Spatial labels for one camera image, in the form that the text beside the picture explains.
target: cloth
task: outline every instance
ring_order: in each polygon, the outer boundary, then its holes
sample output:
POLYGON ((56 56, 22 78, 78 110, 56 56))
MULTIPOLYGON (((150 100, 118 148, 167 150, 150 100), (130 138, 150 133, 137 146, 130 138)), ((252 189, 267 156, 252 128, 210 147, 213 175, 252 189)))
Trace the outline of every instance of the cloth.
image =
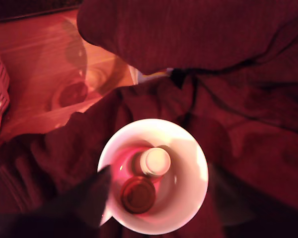
MULTIPOLYGON (((298 237, 298 1, 86 0, 77 23, 87 41, 143 73, 199 69, 116 89, 61 128, 3 145, 0 213, 32 210, 69 190, 97 170, 118 129, 159 118, 188 130, 208 163, 236 178, 234 188, 266 216, 240 236, 225 234, 210 187, 197 215, 161 237, 298 237)), ((113 219, 95 235, 145 237, 113 219)))

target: small bottle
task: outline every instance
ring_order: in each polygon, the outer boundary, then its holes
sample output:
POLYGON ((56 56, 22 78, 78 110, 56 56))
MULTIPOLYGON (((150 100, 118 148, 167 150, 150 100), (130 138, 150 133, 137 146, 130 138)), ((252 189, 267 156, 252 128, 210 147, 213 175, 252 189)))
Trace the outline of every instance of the small bottle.
POLYGON ((137 176, 150 177, 153 182, 162 178, 170 169, 171 159, 162 148, 150 148, 134 159, 133 171, 137 176))
POLYGON ((125 209, 133 214, 148 211, 155 201, 155 186, 170 168, 169 154, 161 148, 130 147, 113 164, 115 192, 125 209))

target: dark red blanket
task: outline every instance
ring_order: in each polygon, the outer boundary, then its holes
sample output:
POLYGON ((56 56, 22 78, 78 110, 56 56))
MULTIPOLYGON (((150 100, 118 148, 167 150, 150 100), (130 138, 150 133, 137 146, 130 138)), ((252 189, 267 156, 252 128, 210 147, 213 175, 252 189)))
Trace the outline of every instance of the dark red blanket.
MULTIPOLYGON (((78 28, 89 42, 147 73, 199 69, 116 89, 66 126, 2 146, 0 213, 31 210, 68 190, 96 172, 102 148, 118 129, 159 118, 188 130, 208 163, 239 181, 233 187, 265 220, 241 228, 241 237, 298 237, 298 1, 183 4, 85 1, 78 28)), ((98 235, 143 237, 113 219, 98 235)), ((223 236, 212 189, 192 221, 163 235, 223 236)))

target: white bowl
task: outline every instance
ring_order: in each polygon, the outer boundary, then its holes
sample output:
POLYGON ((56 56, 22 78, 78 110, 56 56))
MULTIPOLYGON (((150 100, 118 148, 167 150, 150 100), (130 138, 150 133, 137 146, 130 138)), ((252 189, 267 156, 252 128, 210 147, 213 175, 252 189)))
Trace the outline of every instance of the white bowl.
POLYGON ((171 156, 171 168, 156 191, 155 205, 145 214, 132 215, 111 190, 101 225, 113 216, 138 233, 169 233, 184 226, 199 211, 208 188, 207 162, 200 145, 185 129, 166 120, 144 119, 126 125, 110 138, 97 170, 112 164, 121 148, 140 141, 161 147, 171 156))

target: bowl rim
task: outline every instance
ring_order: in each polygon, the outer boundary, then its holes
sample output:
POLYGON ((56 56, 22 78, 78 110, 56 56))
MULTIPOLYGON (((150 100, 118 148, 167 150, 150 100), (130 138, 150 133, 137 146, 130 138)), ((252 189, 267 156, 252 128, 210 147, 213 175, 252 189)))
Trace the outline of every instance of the bowl rim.
POLYGON ((160 229, 158 232, 152 232, 149 229, 137 229, 135 228, 132 224, 126 224, 125 222, 121 221, 121 219, 119 217, 116 217, 113 212, 112 209, 110 208, 109 204, 110 204, 110 200, 111 198, 109 197, 106 203, 106 207, 105 207, 105 211, 103 213, 103 218, 102 218, 102 222, 100 225, 103 225, 105 222, 107 222, 111 217, 115 218, 116 221, 118 221, 121 225, 123 225, 124 227, 137 232, 137 233, 141 233, 141 234, 145 234, 145 235, 162 235, 162 234, 166 234, 166 233, 170 233, 173 232, 181 227, 183 227, 184 225, 186 225, 200 210, 205 197, 206 197, 206 193, 208 190, 208 185, 209 185, 209 169, 208 169, 208 164, 206 161, 206 157, 205 154, 200 146, 200 144, 197 142, 197 140, 194 138, 193 135, 191 135, 186 129, 184 129, 183 127, 179 126, 178 124, 175 124, 171 121, 168 120, 164 120, 164 119, 140 119, 140 120, 136 120, 133 121, 125 126, 123 126, 122 128, 120 128, 118 131, 115 132, 115 134, 107 141, 104 149, 102 150, 102 153, 100 155, 99 158, 99 162, 98 162, 98 167, 97 167, 97 171, 100 171, 102 168, 104 168, 106 165, 109 165, 109 163, 103 163, 105 155, 107 154, 107 151, 109 150, 109 148, 111 147, 111 144, 113 143, 113 141, 116 140, 117 137, 119 137, 121 134, 125 133, 126 131, 128 131, 130 128, 134 127, 137 124, 141 124, 144 122, 151 122, 151 123, 168 123, 168 124, 172 124, 173 126, 177 127, 178 129, 184 131, 186 134, 188 134, 197 144, 198 148, 201 150, 202 152, 202 156, 201 156, 201 162, 205 165, 205 169, 206 169, 206 186, 205 186, 205 191, 204 191, 204 195, 203 198, 201 198, 201 202, 199 204, 199 206, 197 207, 195 212, 192 212, 190 215, 188 215, 187 217, 185 217, 183 219, 184 222, 181 222, 180 226, 174 226, 172 228, 166 228, 166 229, 160 229))

